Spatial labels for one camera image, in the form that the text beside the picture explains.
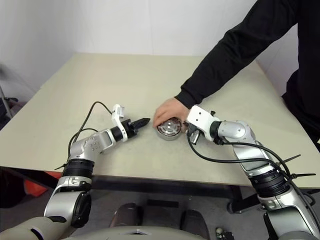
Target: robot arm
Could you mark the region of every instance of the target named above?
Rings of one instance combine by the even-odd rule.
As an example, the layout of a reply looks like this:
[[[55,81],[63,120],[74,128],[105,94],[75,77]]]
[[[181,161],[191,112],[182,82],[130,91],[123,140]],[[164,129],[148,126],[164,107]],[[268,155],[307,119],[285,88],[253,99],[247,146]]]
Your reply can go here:
[[[115,127],[104,129],[78,140],[70,148],[70,156],[44,211],[44,216],[34,217],[20,225],[3,231],[3,240],[57,240],[69,236],[83,227],[91,209],[90,189],[95,162],[100,154],[137,135],[150,118],[131,122],[123,120],[124,108],[116,104],[112,109]]]
[[[207,140],[216,144],[236,142],[261,146],[252,129],[244,121],[220,121],[214,116],[214,112],[209,113],[199,106],[191,108],[186,121],[189,123],[187,134],[193,144],[197,143],[202,133]],[[232,147],[239,160],[272,160],[267,152],[257,147]],[[315,219],[279,169],[266,161],[243,162],[240,165],[257,191],[262,207],[267,211],[264,221],[269,232],[274,232],[278,239],[320,239]],[[304,236],[291,238],[292,235]]]

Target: red object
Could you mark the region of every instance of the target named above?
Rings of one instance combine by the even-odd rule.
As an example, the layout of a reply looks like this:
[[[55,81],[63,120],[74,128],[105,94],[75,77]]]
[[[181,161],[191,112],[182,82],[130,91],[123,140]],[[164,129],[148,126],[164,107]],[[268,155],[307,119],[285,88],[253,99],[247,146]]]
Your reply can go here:
[[[56,171],[46,171],[47,174],[59,179],[61,177],[61,172]],[[47,188],[40,186],[33,181],[24,180],[24,191],[25,194],[32,195],[34,197],[39,197],[44,192],[47,191]]]

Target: table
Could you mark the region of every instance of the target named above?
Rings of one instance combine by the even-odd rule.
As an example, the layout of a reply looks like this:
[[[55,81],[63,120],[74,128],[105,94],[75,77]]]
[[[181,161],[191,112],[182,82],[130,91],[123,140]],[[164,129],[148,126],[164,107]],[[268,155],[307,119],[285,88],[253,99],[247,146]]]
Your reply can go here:
[[[0,165],[10,168],[53,171],[65,163],[71,136],[78,131],[94,101],[112,108],[125,107],[133,121],[152,117],[167,98],[193,73],[203,57],[121,54],[75,54],[54,74],[0,131]],[[320,154],[287,110],[282,99],[256,62],[243,69],[220,91],[200,105],[216,111],[221,120],[244,120],[257,140],[286,159],[292,173],[316,173],[295,183],[301,188],[320,188]],[[111,116],[97,106],[87,127],[113,127]],[[79,139],[90,132],[84,132]],[[233,159],[230,146],[205,139],[199,152],[219,159]],[[181,135],[175,141],[157,137],[152,125],[138,136],[119,143],[96,163],[97,176],[143,178],[204,184],[250,186],[238,164],[212,163],[198,158]]]

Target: person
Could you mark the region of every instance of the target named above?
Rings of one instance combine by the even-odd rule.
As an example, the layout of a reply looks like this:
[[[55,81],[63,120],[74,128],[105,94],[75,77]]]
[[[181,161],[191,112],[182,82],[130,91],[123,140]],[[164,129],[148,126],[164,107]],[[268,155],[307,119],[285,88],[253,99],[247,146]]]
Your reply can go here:
[[[153,126],[172,117],[185,121],[193,105],[218,91],[297,24],[299,68],[288,80],[282,98],[320,151],[319,12],[319,0],[258,0],[202,60],[181,92],[156,109]]]

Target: black cable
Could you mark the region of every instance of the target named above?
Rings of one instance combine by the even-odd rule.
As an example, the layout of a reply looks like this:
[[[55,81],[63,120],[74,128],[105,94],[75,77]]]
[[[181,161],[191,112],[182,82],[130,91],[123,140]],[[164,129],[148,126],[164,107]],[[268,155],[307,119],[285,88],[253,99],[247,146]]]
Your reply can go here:
[[[310,198],[310,200],[311,200],[311,202],[310,202],[310,205],[311,206],[313,206],[313,205],[315,205],[316,204],[316,199],[311,195],[311,194],[309,194],[309,193],[307,193],[307,192],[302,192],[303,193],[303,195],[305,195],[305,196],[307,196],[308,198]]]
[[[280,162],[280,164],[283,166],[285,173],[288,176],[291,176],[289,168],[286,165],[286,163],[282,160],[282,158],[279,157],[279,155],[277,155],[274,151],[270,150],[269,148],[267,148],[265,146],[261,146],[261,145],[253,144],[253,143],[247,143],[247,142],[224,142],[222,145],[244,145],[244,146],[250,146],[250,147],[262,149],[262,150],[270,153],[271,155],[273,155]]]
[[[306,207],[309,209],[311,215],[313,216],[314,220],[315,220],[315,224],[318,228],[318,230],[320,230],[320,220],[315,212],[315,210],[312,208],[311,204],[309,203],[309,201],[306,199],[305,195],[302,193],[302,191],[297,187],[297,185],[292,181],[292,177],[290,173],[286,163],[282,160],[281,157],[279,157],[275,152],[273,152],[272,150],[264,147],[264,146],[260,146],[257,144],[251,144],[251,143],[246,143],[246,142],[228,142],[229,145],[246,145],[246,146],[251,146],[251,147],[256,147],[259,149],[263,149],[266,152],[272,154],[274,157],[277,158],[277,160],[283,165],[283,168],[285,169],[285,171],[282,171],[281,168],[279,166],[277,166],[272,160],[270,159],[266,159],[266,158],[248,158],[248,159],[237,159],[237,160],[220,160],[220,159],[214,159],[214,158],[209,158],[206,156],[201,155],[199,152],[197,152],[197,150],[194,148],[194,146],[191,143],[190,137],[187,136],[187,140],[189,143],[189,146],[191,147],[192,151],[200,158],[210,161],[210,162],[214,162],[214,163],[223,163],[223,164],[235,164],[235,163],[247,163],[247,162],[268,162],[270,163],[275,169],[278,169],[279,172],[281,174],[283,174],[283,176],[287,179],[287,183],[290,184],[294,190],[297,192],[297,194],[301,197],[302,201],[304,202],[304,204],[306,205]]]
[[[267,158],[246,158],[246,159],[221,160],[221,159],[214,159],[214,158],[206,157],[206,156],[203,156],[202,154],[200,154],[194,148],[189,136],[187,136],[187,140],[188,140],[189,146],[192,149],[192,151],[198,157],[200,157],[204,160],[207,160],[209,162],[220,163],[220,164],[241,164],[241,163],[250,163],[250,162],[267,162],[267,163],[271,164],[275,169],[278,169],[278,170],[280,169],[280,167],[277,166],[274,161],[267,159]]]
[[[290,178],[288,180],[289,184],[294,188],[294,190],[298,193],[298,195],[301,197],[301,199],[304,201],[306,207],[309,209],[311,215],[313,216],[314,220],[315,220],[315,224],[318,228],[318,230],[320,231],[320,220],[315,212],[315,210],[313,209],[313,207],[310,205],[309,201],[306,199],[305,195],[302,193],[302,191],[298,188],[298,186],[292,181],[292,178]]]
[[[92,131],[95,131],[96,133],[98,132],[98,130],[96,130],[96,129],[94,129],[94,128],[84,128],[84,129],[82,129],[82,130],[80,131],[80,133],[83,132],[83,131],[86,131],[86,130],[92,130]],[[69,141],[69,144],[68,144],[68,158],[70,157],[70,149],[71,149],[72,140],[76,137],[77,134],[79,134],[79,132],[75,133],[75,134],[71,137],[71,139],[70,139],[70,141]]]
[[[91,114],[91,112],[92,112],[92,110],[94,109],[94,106],[95,106],[96,104],[101,104],[101,105],[112,115],[112,112],[109,110],[109,108],[107,108],[106,105],[104,105],[104,104],[103,104],[102,102],[100,102],[100,101],[95,101],[95,102],[92,104],[92,106],[91,106],[91,108],[90,108],[87,116],[85,117],[85,120],[84,120],[84,122],[82,123],[79,131],[76,133],[76,135],[75,135],[75,137],[74,137],[74,139],[73,139],[73,142],[74,142],[74,143],[77,141],[77,139],[78,139],[78,137],[79,137],[79,134],[80,134],[81,131],[83,130],[84,126],[86,125],[86,123],[87,123],[87,121],[88,121],[88,119],[89,119],[89,117],[90,117],[90,114]]]

